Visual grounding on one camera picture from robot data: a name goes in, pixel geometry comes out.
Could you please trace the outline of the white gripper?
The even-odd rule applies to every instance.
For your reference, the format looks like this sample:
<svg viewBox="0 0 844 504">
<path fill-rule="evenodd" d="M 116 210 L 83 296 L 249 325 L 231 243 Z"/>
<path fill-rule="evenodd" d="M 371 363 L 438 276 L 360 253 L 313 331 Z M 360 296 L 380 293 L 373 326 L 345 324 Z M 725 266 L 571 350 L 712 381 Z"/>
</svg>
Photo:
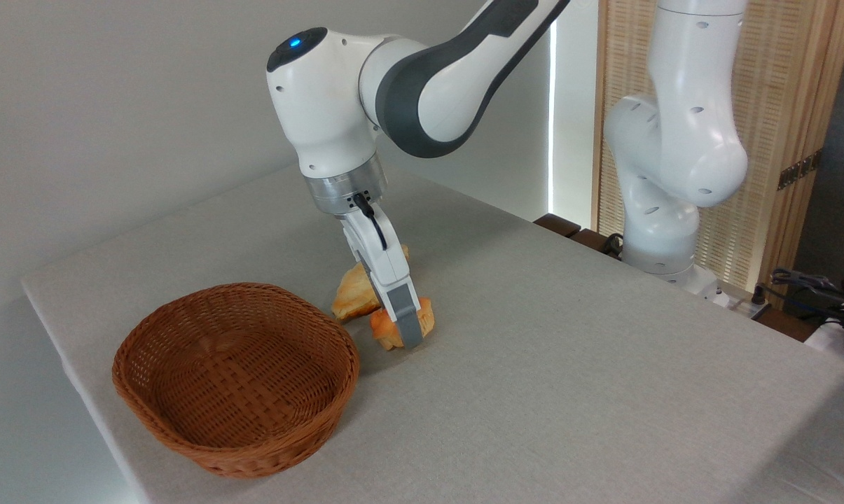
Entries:
<svg viewBox="0 0 844 504">
<path fill-rule="evenodd" d="M 413 286 L 408 259 L 389 217 L 381 208 L 365 216 L 360 210 L 336 214 L 352 255 L 364 263 L 378 289 L 386 289 L 381 300 L 395 323 L 403 348 L 412 350 L 424 341 L 418 312 L 421 305 Z"/>
</svg>

